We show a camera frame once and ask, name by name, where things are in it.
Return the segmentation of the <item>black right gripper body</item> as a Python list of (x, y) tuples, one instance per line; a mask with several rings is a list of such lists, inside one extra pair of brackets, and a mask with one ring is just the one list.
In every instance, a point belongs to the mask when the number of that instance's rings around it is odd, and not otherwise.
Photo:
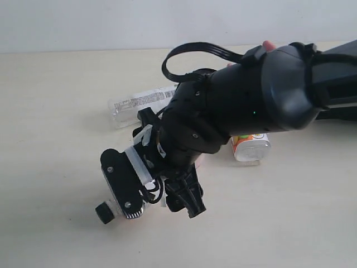
[(195, 160), (199, 152), (176, 143), (162, 128), (151, 108), (138, 112), (141, 127), (133, 131), (131, 147), (131, 192), (151, 193), (140, 178), (154, 182), (153, 191), (161, 193), (199, 193)]

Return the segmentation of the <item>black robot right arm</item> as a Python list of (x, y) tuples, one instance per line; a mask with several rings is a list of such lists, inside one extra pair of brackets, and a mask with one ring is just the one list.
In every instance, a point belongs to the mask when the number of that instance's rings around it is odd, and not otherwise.
[(301, 42), (259, 45), (245, 54), (191, 42), (168, 57), (187, 52), (213, 54), (231, 66), (177, 75), (162, 63), (176, 91), (160, 112), (139, 112), (141, 127), (128, 154), (136, 175), (155, 180), (173, 212), (186, 209), (194, 218), (205, 211), (194, 162), (231, 137), (301, 130), (314, 120), (356, 120), (355, 41), (326, 51)]

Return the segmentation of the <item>person's bare hand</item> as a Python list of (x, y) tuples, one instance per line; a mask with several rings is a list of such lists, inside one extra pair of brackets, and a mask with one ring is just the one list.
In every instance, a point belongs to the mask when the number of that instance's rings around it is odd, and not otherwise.
[(234, 64), (239, 64), (244, 68), (253, 68), (261, 66), (264, 63), (267, 55), (276, 49), (276, 46), (268, 40), (263, 41), (261, 45), (258, 45), (252, 49), (249, 49), (243, 54), (237, 62), (230, 62), (226, 66), (231, 67)]

